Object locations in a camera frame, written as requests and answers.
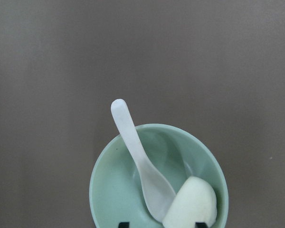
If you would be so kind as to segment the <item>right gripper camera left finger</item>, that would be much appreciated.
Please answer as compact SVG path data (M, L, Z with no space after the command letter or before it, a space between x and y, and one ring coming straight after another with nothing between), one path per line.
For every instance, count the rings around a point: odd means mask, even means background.
M129 228L130 227L130 222L120 222L118 224L118 228Z

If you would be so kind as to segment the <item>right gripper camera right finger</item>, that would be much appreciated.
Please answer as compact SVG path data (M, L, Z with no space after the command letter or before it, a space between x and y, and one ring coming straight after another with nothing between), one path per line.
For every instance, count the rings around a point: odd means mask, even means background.
M196 222L195 228L208 228L208 225L205 222Z

